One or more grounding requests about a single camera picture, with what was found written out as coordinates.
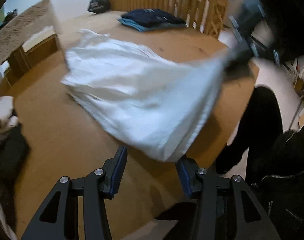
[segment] white sheet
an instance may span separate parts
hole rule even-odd
[[[224,61],[175,63],[143,45],[81,32],[80,44],[66,52],[68,93],[117,139],[176,162],[211,113]]]

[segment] wooden fence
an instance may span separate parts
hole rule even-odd
[[[190,28],[218,38],[223,28],[227,0],[110,0],[114,11],[161,9],[181,17]]]

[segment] table surface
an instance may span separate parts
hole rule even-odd
[[[203,59],[225,48],[216,39],[191,28],[139,33],[121,26],[116,21],[119,15],[120,12],[89,13],[64,22],[62,48],[76,44],[80,28],[144,44],[175,62]],[[252,77],[223,84],[213,114],[188,150],[187,155],[200,167],[213,163],[244,112],[258,74],[258,67],[251,65]],[[60,83],[67,72],[62,54],[56,52],[26,73],[7,93],[15,97],[23,135],[32,149],[15,188],[18,239],[60,177],[86,176],[113,157],[121,144],[67,95]],[[113,239],[135,231],[183,197],[173,163],[151,160],[132,147],[128,153],[119,193],[105,201]],[[79,205],[80,230],[82,212]]]

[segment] light blue towel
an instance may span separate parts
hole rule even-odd
[[[154,31],[154,30],[161,30],[161,29],[168,29],[168,28],[186,27],[185,24],[160,23],[159,25],[157,25],[155,27],[147,28],[147,27],[137,24],[135,21],[133,21],[131,19],[120,18],[120,19],[118,19],[118,21],[120,23],[122,23],[123,25],[127,25],[134,29],[137,29],[139,32]]]

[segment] black plastic bag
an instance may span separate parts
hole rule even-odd
[[[91,0],[88,12],[104,13],[110,10],[111,4],[109,0]]]

